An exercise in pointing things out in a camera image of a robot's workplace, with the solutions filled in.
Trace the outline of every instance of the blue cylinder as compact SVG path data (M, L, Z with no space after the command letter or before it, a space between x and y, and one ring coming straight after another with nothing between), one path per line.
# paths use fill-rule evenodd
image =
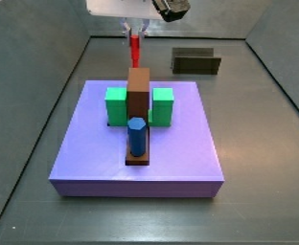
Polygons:
M129 120L130 148L135 157L141 157L146 152L146 121L143 118Z

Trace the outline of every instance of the red rod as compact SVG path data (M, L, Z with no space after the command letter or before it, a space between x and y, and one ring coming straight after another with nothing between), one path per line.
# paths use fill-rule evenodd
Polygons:
M133 60L134 68L139 67L139 35L134 34L131 37L131 46L133 46Z

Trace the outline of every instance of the gray wall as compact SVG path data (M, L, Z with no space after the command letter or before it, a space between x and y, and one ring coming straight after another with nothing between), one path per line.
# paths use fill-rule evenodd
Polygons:
M299 109L299 0L276 0L248 42Z
M88 38L70 1L0 2L0 214Z
M122 35L119 18L92 16L86 0L71 0L91 35ZM153 36L245 38L273 0L190 0L191 10L182 21L153 20ZM135 30L139 20L130 20Z

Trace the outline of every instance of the metal floor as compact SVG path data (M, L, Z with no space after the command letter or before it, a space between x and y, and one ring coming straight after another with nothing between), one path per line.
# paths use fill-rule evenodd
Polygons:
M197 81L225 171L218 197L58 195L47 178L83 84L127 79L125 42L90 42L1 217L0 242L299 242L299 115L245 41L147 39L142 49L153 80ZM171 74L173 47L214 47L219 75Z

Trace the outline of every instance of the purple platform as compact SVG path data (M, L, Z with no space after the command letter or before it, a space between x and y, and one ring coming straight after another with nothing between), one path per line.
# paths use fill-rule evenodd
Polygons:
M127 127L108 127L107 87L86 82L50 181L60 195L214 197L225 182L195 82L151 82L174 89L173 126L151 127L150 166L126 166Z

